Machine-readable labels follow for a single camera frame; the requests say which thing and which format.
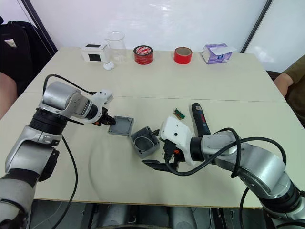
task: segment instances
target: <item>white wall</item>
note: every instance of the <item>white wall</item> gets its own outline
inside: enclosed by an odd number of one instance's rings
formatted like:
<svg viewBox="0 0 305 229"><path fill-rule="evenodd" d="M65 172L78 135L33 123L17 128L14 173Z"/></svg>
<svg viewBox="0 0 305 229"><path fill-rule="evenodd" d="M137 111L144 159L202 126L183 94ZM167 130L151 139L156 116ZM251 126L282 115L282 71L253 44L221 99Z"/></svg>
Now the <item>white wall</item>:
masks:
<svg viewBox="0 0 305 229"><path fill-rule="evenodd" d="M57 48L103 42L126 34L126 47L178 46L201 51L207 43L241 50L265 0L31 0Z"/></svg>
<svg viewBox="0 0 305 229"><path fill-rule="evenodd" d="M305 54L305 0L274 0L251 40L266 70L282 72Z"/></svg>
<svg viewBox="0 0 305 229"><path fill-rule="evenodd" d="M30 17L30 20L28 20L19 3L17 0L0 0L0 15L4 20L4 24L9 21L31 21Z"/></svg>

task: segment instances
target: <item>glass beaker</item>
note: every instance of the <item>glass beaker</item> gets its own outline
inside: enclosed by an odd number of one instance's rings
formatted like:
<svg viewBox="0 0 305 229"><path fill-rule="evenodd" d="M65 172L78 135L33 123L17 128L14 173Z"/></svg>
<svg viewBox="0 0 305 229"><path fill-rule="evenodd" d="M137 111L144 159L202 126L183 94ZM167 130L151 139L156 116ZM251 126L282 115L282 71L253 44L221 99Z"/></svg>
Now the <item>glass beaker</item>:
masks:
<svg viewBox="0 0 305 229"><path fill-rule="evenodd" d="M113 31L108 33L105 39L110 47L111 58L116 64L124 62L126 58L124 37L125 34L123 32Z"/></svg>

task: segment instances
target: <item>green component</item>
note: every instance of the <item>green component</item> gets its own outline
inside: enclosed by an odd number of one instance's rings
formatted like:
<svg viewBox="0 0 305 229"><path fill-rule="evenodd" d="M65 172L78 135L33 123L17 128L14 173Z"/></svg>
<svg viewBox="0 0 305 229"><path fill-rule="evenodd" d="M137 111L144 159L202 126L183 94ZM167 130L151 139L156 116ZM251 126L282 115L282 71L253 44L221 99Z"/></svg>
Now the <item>green component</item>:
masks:
<svg viewBox="0 0 305 229"><path fill-rule="evenodd" d="M182 119L185 118L185 116L180 111L178 111L178 109L176 109L174 112L175 112L175 114L177 114Z"/></svg>

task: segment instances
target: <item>olive shirt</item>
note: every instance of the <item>olive shirt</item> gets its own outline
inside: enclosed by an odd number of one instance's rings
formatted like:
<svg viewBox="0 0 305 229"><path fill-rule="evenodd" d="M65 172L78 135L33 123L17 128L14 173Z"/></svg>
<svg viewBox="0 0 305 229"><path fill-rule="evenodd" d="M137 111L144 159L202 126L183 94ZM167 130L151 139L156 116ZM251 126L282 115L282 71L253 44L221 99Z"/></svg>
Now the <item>olive shirt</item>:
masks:
<svg viewBox="0 0 305 229"><path fill-rule="evenodd" d="M300 122L305 125L305 55L287 68L284 73L294 81L288 88L286 100Z"/></svg>

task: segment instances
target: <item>tissue box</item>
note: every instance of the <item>tissue box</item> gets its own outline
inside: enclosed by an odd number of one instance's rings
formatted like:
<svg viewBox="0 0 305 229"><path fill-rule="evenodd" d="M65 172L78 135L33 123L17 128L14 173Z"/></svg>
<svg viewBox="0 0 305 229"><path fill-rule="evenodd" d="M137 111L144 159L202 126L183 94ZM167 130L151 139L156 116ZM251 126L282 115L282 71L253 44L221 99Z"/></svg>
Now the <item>tissue box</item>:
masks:
<svg viewBox="0 0 305 229"><path fill-rule="evenodd" d="M109 61L110 50L107 44L87 44L81 48L81 55L87 62Z"/></svg>
<svg viewBox="0 0 305 229"><path fill-rule="evenodd" d="M207 44L203 48L202 57L207 64L227 63L232 51L236 49L228 47L226 44Z"/></svg>

